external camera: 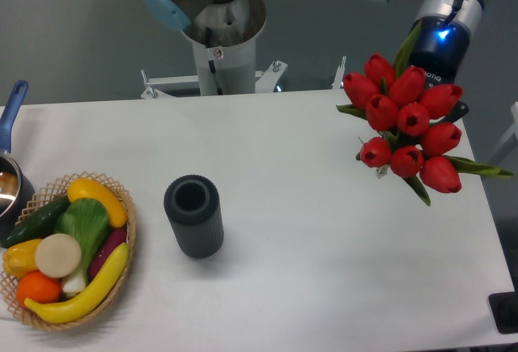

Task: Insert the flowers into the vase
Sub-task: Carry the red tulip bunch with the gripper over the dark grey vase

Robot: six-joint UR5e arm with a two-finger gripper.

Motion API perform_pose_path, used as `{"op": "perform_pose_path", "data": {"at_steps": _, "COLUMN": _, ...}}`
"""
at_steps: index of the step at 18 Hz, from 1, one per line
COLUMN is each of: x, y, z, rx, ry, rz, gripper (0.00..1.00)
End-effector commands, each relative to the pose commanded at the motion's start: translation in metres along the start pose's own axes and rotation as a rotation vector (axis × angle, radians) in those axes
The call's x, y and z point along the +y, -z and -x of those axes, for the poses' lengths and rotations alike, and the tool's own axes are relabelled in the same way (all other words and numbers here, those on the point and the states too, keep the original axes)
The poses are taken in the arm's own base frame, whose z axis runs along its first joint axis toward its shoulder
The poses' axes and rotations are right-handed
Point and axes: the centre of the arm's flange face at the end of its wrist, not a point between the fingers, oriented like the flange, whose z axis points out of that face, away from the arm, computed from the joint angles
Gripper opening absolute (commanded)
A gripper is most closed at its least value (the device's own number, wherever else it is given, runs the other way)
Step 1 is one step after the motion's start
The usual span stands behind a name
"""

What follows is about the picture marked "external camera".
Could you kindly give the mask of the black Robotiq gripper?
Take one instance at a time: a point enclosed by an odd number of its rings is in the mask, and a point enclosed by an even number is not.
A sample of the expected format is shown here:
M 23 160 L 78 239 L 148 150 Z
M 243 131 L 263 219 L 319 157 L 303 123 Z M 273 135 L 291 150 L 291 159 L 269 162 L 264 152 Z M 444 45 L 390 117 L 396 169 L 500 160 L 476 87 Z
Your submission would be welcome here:
M 441 18 L 422 18 L 419 22 L 420 32 L 408 65 L 424 69 L 429 86 L 453 84 L 470 44 L 469 31 L 455 22 L 444 25 Z M 468 112 L 469 106 L 458 101 L 439 122 L 455 123 Z

